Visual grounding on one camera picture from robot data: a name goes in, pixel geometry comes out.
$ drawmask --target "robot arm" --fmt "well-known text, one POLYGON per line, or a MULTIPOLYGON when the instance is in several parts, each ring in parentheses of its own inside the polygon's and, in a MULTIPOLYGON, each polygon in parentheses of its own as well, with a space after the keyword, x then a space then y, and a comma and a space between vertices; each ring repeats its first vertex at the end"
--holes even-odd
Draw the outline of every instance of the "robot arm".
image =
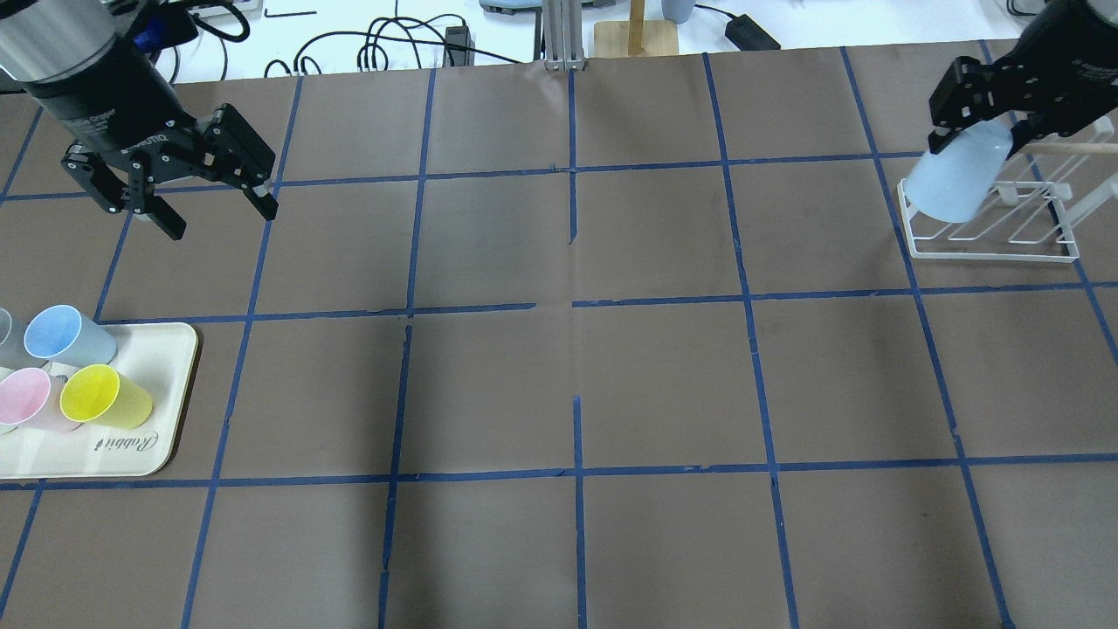
POLYGON ((138 44, 198 31, 182 4, 140 4, 148 19, 133 36, 100 0, 0 0, 0 66, 74 134, 64 170, 105 211, 146 215, 180 239, 186 221, 154 189, 196 175, 240 189, 272 220, 275 152, 233 105, 203 120, 183 111, 138 44))
POLYGON ((992 65, 959 57, 928 104, 939 153, 964 128, 1010 112, 1013 150, 1050 133, 1069 136, 1118 106, 1118 0, 1052 0, 992 65))

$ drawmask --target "pink cup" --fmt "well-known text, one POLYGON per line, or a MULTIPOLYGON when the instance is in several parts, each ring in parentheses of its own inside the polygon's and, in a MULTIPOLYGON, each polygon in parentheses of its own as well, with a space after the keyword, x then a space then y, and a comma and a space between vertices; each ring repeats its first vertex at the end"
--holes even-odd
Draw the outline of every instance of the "pink cup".
POLYGON ((20 370, 0 382, 0 426, 69 432, 82 425, 63 416, 58 399, 66 379, 20 370))

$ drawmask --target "metal bracket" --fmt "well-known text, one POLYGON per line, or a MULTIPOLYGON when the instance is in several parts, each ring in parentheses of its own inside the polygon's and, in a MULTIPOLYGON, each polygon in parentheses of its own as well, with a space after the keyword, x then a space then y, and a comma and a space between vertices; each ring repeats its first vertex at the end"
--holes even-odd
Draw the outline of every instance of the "metal bracket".
POLYGON ((582 69, 582 1, 543 0, 543 66, 548 69, 582 69))

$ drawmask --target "wooden post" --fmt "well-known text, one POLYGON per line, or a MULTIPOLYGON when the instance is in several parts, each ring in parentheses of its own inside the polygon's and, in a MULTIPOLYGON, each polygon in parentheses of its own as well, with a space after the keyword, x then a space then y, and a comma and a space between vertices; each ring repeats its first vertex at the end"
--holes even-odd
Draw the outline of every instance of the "wooden post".
POLYGON ((644 48, 644 0, 629 4, 629 56, 639 57, 644 48))

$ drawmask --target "wooden stand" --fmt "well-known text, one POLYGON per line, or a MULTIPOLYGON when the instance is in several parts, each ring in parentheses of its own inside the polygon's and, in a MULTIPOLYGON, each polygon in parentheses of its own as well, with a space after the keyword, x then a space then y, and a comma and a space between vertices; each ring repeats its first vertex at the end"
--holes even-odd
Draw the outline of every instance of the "wooden stand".
POLYGON ((644 0, 633 0, 628 21, 594 25, 594 56, 664 57, 680 54, 675 25, 667 20, 644 19, 644 0))

